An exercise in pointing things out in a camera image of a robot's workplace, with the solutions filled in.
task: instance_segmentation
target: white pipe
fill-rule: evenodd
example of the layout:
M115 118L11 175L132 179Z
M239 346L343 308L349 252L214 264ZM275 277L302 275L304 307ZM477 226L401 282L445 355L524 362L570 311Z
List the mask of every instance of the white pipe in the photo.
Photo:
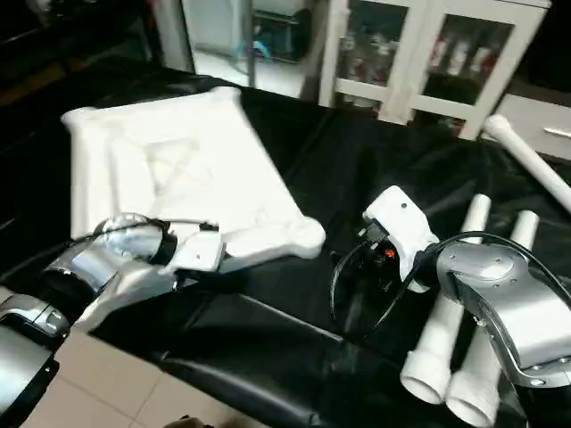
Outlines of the white pipe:
M489 117L484 130L521 163L571 213L571 187L513 130L499 114Z
M470 204L462 231L484 230L490 204L490 198L477 194ZM467 241L479 243L481 240L470 238ZM444 401L451 378L450 360L463 312L461 305L440 292L417 348L409 352L402 368L402 386L427 403Z
M521 211L511 239L531 249L538 223L535 213ZM467 424L492 427L500 405L500 375L500 362L488 334L482 327L477 327L462 368L452 376L446 406Z

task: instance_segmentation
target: black cloth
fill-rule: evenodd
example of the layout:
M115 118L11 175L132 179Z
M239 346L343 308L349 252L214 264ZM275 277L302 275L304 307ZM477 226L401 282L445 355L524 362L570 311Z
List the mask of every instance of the black cloth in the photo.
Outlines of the black cloth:
M227 84L106 62L3 114L8 138L0 174L8 186L0 220L14 220L0 238L29 247L26 254L14 247L0 268L68 236L70 147L59 115ZM509 235L517 213L534 210L541 218L534 252L556 273L570 276L564 256L571 241L568 214L497 146L248 88L242 105L302 212L325 228L323 251L314 260L274 260L141 302L112 314L95 334L274 427L467 426L445 406L413 398L399 382L436 290L407 293L367 342L344 341L328 312L330 252L347 252L355 244L361 212L390 185L415 201L441 238L458 233L474 194L485 193L493 201L487 230ZM30 126L16 123L21 118ZM549 162L571 181L567 161ZM24 176L21 185L9 185ZM20 283L9 285L18 289ZM361 306L363 313L375 312L366 301ZM470 339L465 324L453 366ZM504 406L497 426L519 428L523 420Z

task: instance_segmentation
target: table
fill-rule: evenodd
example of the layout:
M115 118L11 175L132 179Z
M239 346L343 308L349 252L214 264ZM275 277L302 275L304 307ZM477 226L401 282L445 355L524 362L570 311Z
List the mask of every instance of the table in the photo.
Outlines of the table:
M62 113L219 85L227 83L106 61L2 111L0 225L13 220L0 230L0 238L4 245L16 240L20 245L10 246L0 268L69 236L70 144L58 120ZM446 407L414 399L399 382L402 362L416 344L435 292L408 293L364 345L344 341L328 313L334 265L329 253L354 245L363 209L397 184L441 238L459 231L474 193L492 198L487 230L501 235L509 235L520 210L534 210L542 220L534 252L568 277L571 266L561 257L571 240L566 212L491 144L462 142L251 88L243 89L242 105L301 210L325 228L321 255L274 260L122 309L95 335L274 427L467 426ZM571 182L569 162L549 161ZM23 244L28 247L17 250ZM8 286L18 291L34 270ZM362 310L374 312L366 303ZM453 366L462 360L468 330L462 330ZM504 406L497 426L525 424Z

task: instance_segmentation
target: black cable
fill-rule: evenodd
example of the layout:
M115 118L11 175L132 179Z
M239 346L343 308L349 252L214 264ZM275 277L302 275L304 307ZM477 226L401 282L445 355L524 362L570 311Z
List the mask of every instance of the black cable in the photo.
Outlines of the black cable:
M509 238L504 238L503 236L490 234L488 232L480 232L480 231L463 232L461 234L454 235L451 238L445 239L444 241L436 243L436 244L428 247L428 249L424 251L424 253L421 256L421 259L419 259L415 262L415 264L412 266L412 269L410 270L409 274L406 276L406 278L404 278L404 281L402 281L401 289L395 295L393 301L391 302L389 307L386 309L385 313L375 322L375 325L373 326L371 331L363 336L363 339L367 339L388 318L388 316L391 314L391 311L396 306L396 304L402 299L402 297L404 297L404 294L406 293L410 283L414 279L415 275L417 274L417 272L420 269L420 267L422 266L422 264L424 264L427 260L431 259L436 253L442 251L445 247L447 247L451 243L454 243L456 241L459 241L460 239L465 239L465 238L491 239L491 240L494 240L494 241L497 241L500 243L504 243L508 247L519 252L522 256L527 257L530 261L535 263L537 265L537 267L550 280L550 285L548 285L548 286L552 289L552 291L554 291L559 297L562 296L564 298L563 300L566 301L566 304L569 307L571 307L571 293L569 292L569 290L526 247L524 247L520 243L516 243L515 241L512 241Z
M339 328L337 316L335 314L335 292L337 289L337 282L339 281L339 275L345 269L345 266L352 259L352 257L357 254L363 247L371 245L369 241L363 241L356 247L354 247L351 251L345 254L339 262L336 264L335 268L333 269L333 274L331 275L331 283L329 284L329 313L331 314L331 318L337 329L341 332L342 329Z
M43 257L47 257L51 254L55 254L56 252L64 251L67 248L72 247L73 245L78 245L80 243L85 243L87 241L91 241L93 239L98 238L99 236L112 234L115 232L120 232L121 230L136 229L136 228L144 227L144 226L157 226L156 221L158 221L158 220L153 219L153 218L149 218L149 220L147 220L147 221L141 221L138 223L133 223L132 225L116 227L114 229L102 230L99 232L93 232L92 234L83 235L83 236L80 236L79 238L75 238L75 239L71 238L68 241L65 241L63 243L57 243L56 245L53 245L53 246L51 246L45 250L37 252L33 256L28 257L27 259L23 260L21 263L17 264L15 267L12 267L8 271L4 272L0 276L0 284L3 284L8 278L14 276L15 274L17 274L18 272L20 272L21 270L23 270L24 268L26 268L27 266L29 266L30 264L35 262L36 260L42 259ZM193 219L183 219L183 218L165 219L165 220L161 220L161 221L165 222L165 223L171 223L173 225L184 224L184 225L212 226L210 223L208 223L206 221L193 220Z

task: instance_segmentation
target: tiled floor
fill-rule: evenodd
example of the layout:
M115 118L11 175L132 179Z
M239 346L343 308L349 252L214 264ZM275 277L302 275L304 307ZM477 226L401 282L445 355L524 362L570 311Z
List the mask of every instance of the tiled floor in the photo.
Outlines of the tiled floor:
M8 292L0 287L0 301ZM191 415L217 428L262 428L209 395L80 331L24 428L162 428Z

